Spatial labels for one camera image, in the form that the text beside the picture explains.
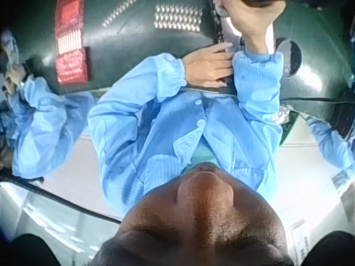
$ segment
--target green machine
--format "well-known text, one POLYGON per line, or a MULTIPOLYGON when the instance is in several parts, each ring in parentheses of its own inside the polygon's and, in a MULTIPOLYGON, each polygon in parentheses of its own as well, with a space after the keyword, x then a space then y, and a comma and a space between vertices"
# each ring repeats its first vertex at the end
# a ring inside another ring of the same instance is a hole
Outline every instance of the green machine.
MULTIPOLYGON (((181 58, 223 40, 212 0, 30 0, 23 2, 16 16, 9 29, 22 62, 26 60, 31 71, 43 76, 58 94, 109 88, 148 56, 171 53, 181 58), (65 47, 60 40, 58 18, 78 14, 82 20, 73 31, 80 31, 87 81, 60 84, 58 59, 73 47, 65 47)), ((288 2, 274 24, 274 35, 292 39, 302 52, 298 73, 281 81, 281 103, 295 111, 283 126, 283 140, 297 119, 296 112, 326 120, 343 137, 348 136, 354 104, 302 100, 353 99, 347 89, 352 52, 343 37, 340 11, 318 11, 288 2)))

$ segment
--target round button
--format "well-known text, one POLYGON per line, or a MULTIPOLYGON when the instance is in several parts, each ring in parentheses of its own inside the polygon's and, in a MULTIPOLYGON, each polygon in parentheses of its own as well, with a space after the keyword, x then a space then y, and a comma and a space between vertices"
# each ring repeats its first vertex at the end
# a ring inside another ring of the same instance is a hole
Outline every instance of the round button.
POLYGON ((200 119, 199 121, 197 121, 197 126, 198 127, 203 127, 206 125, 206 121, 204 119, 200 119))

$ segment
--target worker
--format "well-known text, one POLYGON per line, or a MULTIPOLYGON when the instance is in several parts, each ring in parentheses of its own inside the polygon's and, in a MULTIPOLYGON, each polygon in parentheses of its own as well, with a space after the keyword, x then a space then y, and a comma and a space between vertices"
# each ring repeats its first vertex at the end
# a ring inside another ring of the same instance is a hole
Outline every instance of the worker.
POLYGON ((308 117, 307 125, 316 138, 324 159, 333 166, 355 173, 355 141, 345 141, 332 126, 316 118, 308 117))
POLYGON ((89 112, 100 184, 124 217, 91 265, 292 265, 266 201, 277 186, 283 56, 269 55, 265 38, 285 2, 218 4, 246 52, 218 53, 224 43, 182 60, 148 57, 89 112), (237 100, 180 90, 220 87, 232 73, 237 100))
POLYGON ((23 66, 6 73, 10 112, 1 112, 1 168, 34 179, 48 175, 68 158, 95 104, 90 93, 58 96, 43 78, 23 66))

